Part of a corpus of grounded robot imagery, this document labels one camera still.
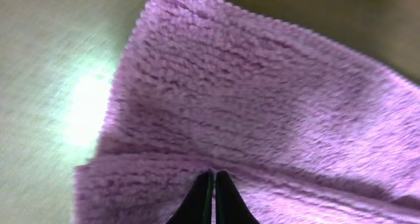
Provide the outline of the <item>purple microfiber cloth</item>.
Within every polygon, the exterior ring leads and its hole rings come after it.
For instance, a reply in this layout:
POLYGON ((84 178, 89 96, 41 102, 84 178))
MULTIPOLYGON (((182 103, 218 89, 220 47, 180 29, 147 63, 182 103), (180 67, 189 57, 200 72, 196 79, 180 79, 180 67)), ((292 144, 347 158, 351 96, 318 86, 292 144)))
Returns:
POLYGON ((419 88, 225 0, 149 0, 73 220, 165 223, 209 170, 261 223, 418 223, 419 88))

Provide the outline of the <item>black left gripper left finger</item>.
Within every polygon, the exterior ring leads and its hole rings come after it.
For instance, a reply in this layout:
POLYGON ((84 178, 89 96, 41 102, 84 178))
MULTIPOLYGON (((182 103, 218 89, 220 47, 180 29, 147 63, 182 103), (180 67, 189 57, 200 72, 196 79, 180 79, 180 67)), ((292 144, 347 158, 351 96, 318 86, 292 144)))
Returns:
POLYGON ((197 176, 191 189, 167 224, 211 224, 214 174, 197 176))

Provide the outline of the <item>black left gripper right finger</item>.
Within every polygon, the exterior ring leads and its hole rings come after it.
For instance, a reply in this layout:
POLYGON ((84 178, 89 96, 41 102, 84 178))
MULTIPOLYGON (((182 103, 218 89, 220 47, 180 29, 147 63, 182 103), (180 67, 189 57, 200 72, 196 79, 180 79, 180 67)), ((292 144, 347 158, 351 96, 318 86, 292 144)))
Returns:
POLYGON ((259 224, 227 171, 217 173, 215 190, 216 224, 259 224))

